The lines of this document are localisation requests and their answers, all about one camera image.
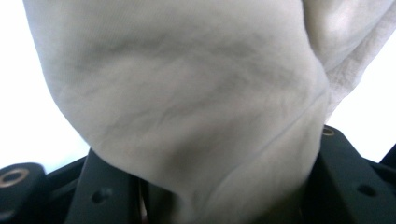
metal ring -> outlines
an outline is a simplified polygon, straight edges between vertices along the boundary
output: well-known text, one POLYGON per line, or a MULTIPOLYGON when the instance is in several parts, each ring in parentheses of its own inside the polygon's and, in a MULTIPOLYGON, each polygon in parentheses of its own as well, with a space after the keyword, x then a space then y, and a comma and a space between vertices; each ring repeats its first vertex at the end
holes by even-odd
POLYGON ((333 135, 335 135, 335 132, 328 127, 324 127, 322 134, 326 135, 326 136, 333 136, 333 135))
POLYGON ((28 175, 29 170, 25 168, 15 168, 11 171, 8 171, 5 174, 0 175, 0 189, 14 186, 20 183, 28 175))

cloth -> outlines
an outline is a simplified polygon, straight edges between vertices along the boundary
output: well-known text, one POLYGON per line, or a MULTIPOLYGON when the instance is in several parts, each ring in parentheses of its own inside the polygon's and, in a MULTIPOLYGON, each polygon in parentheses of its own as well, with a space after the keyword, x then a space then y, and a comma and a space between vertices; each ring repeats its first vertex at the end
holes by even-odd
POLYGON ((24 5, 55 103, 103 160, 151 184, 150 223, 162 224, 296 222, 326 113, 392 33, 396 8, 24 5))

beige cloth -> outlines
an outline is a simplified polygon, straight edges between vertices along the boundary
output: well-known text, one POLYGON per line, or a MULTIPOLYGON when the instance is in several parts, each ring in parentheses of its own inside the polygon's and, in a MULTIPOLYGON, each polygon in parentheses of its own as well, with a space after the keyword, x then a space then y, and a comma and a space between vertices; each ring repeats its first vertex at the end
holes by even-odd
POLYGON ((24 4, 66 118, 161 189, 152 223, 295 222, 326 111, 395 24, 393 1, 24 4))

white surface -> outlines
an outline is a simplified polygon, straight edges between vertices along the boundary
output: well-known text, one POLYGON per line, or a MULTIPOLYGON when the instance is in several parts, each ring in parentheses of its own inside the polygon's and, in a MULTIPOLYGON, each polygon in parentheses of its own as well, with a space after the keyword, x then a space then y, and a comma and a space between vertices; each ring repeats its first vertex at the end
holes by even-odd
POLYGON ((0 167, 34 161, 47 173, 83 157, 88 145, 53 103, 22 1, 0 2, 0 167))
MULTIPOLYGON (((0 167, 35 161, 46 172, 84 156, 88 145, 50 98, 21 1, 0 2, 0 167)), ((395 144, 396 35, 328 124, 360 154, 380 161, 395 144)))

